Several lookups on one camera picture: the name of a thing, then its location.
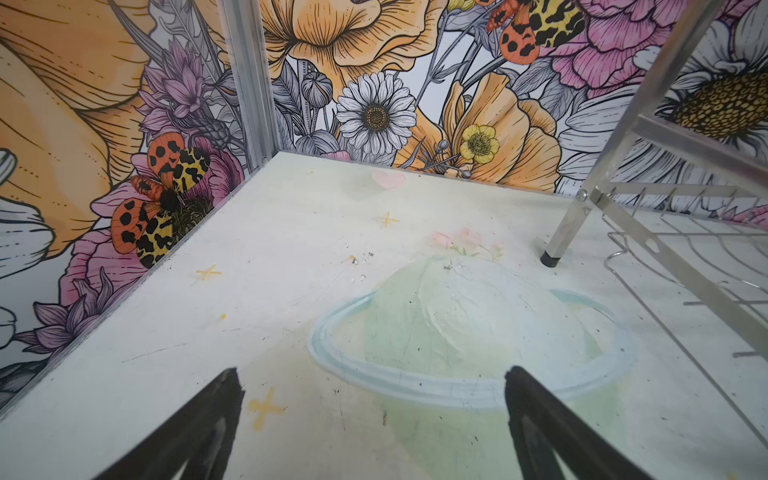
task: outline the metal rack leg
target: metal rack leg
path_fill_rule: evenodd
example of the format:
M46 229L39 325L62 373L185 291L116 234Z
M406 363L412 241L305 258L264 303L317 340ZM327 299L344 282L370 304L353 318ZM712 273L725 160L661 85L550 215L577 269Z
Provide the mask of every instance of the metal rack leg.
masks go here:
M627 106L608 142L605 144L597 163L584 182L576 200L560 222L549 241L541 262L554 267L565 254L571 241L584 225L592 205L586 201L590 192L603 182L611 181L621 162L627 158L638 136L632 132L641 114L653 114L664 94L677 80L677 75L694 52L699 41L707 32L725 0L703 0L690 2L680 21L675 25L667 44L646 75L637 93Z

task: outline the pink heart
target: pink heart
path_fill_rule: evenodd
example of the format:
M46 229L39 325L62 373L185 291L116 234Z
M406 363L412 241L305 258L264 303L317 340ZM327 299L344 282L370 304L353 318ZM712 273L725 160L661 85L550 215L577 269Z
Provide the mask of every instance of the pink heart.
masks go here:
M372 172L371 178L382 188L387 190L395 188L406 181L406 176L401 172L389 172L382 168L377 168L376 171Z

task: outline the black rubber foot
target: black rubber foot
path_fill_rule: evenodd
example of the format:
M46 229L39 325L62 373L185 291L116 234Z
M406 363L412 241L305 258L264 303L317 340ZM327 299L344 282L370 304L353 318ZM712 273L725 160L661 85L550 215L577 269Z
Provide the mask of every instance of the black rubber foot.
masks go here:
M558 265L558 262L560 261L559 258L552 258L549 256L549 253L544 252L543 255L541 255L541 262L548 266L549 268L555 268Z

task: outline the white table surface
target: white table surface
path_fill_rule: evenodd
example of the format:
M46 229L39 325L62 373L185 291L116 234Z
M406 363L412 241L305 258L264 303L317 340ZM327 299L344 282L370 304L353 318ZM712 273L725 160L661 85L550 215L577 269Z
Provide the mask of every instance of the white table surface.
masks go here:
M616 445L632 461L660 480L766 477L764 447L603 268L616 248L599 216L548 269L538 257L569 200L413 172L385 190L373 171L277 155L2 419L0 476L91 478L236 366L246 394L226 478L430 478L382 425L375 396L315 366L306 340L331 307L438 253L433 232L467 226L504 243L502 264L588 295L630 327L638 360L622 381ZM387 212L400 221L384 227L376 217ZM350 255L366 261L354 265ZM221 275L195 273L214 264ZM653 295L677 290L659 285ZM715 326L691 336L703 356L720 345L723 358L749 349L708 322ZM766 434L767 365L744 360L738 379L733 369L744 363L719 379ZM248 404L270 389L287 408L256 431Z

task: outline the butterfly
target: butterfly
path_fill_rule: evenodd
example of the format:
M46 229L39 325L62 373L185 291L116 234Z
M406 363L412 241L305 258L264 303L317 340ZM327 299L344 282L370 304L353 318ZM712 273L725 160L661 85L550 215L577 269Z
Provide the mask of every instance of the butterfly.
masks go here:
M475 0L488 6L494 0ZM529 65L538 58L539 48L559 47L584 30L584 13L575 0L505 0L491 13L488 31L501 27L499 45L504 58L518 65Z
M155 138L147 152L154 174L131 177L136 191L150 201L129 198L112 215L112 243L118 253L137 251L139 261L151 268L173 247L173 215L184 207L181 194L197 185L210 167L210 158L198 147L184 148L178 133Z

